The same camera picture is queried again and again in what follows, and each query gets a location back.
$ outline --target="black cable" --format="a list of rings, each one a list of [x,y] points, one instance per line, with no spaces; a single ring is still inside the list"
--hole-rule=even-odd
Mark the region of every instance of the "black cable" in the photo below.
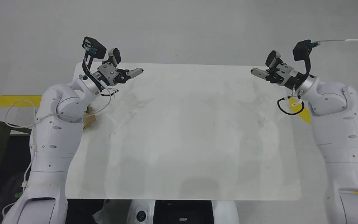
[[[113,96],[117,92],[119,92],[119,90],[114,91],[113,93],[111,93],[111,95],[109,95],[109,94],[101,94],[101,96]]]
[[[299,111],[297,111],[296,113],[287,113],[286,111],[284,111],[282,108],[281,108],[281,106],[280,106],[280,102],[281,101],[283,101],[285,98],[283,97],[283,98],[281,98],[280,100],[278,100],[277,101],[277,105],[278,105],[278,107],[279,107],[279,109],[283,112],[283,113],[285,113],[285,114],[287,114],[287,115],[297,115],[297,114],[299,114],[299,113],[301,113],[302,111],[303,111],[303,109],[304,109],[304,103],[303,103],[303,101],[302,101],[302,108],[299,110]]]

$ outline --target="tan object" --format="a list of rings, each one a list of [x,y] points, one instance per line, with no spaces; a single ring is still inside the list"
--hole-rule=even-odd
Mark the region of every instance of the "tan object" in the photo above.
[[[92,123],[96,121],[96,116],[88,116],[93,114],[93,108],[91,106],[87,107],[86,113],[84,114],[85,118],[83,118],[83,129],[89,128]]]

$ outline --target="black bracket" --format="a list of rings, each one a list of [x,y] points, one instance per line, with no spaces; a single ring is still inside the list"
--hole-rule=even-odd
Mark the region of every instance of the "black bracket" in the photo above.
[[[107,49],[96,39],[90,38],[86,36],[83,39],[82,47],[86,50],[84,54],[82,69],[85,75],[92,80],[93,83],[97,86],[97,88],[102,92],[105,88],[100,84],[94,76],[91,75],[90,69],[94,58],[104,59],[106,55]]]
[[[293,57],[296,62],[303,60],[305,67],[306,67],[306,73],[305,76],[308,77],[309,72],[311,70],[311,61],[309,59],[309,55],[312,51],[312,48],[317,47],[319,44],[317,42],[311,43],[311,40],[303,40],[296,44],[295,48],[292,50]]]

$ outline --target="circular sensor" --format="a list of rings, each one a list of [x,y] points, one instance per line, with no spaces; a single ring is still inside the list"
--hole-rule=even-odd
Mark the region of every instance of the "circular sensor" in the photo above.
[[[136,220],[138,222],[144,222],[146,218],[147,218],[147,214],[144,211],[139,211],[136,214]]]

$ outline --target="table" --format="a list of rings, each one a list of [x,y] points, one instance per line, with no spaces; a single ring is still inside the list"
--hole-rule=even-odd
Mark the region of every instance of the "table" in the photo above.
[[[299,199],[290,117],[276,106],[283,88],[247,66],[118,67],[144,73],[116,86],[110,106],[84,131],[68,198]],[[80,74],[78,64],[74,77]],[[98,97],[93,106],[107,101]]]

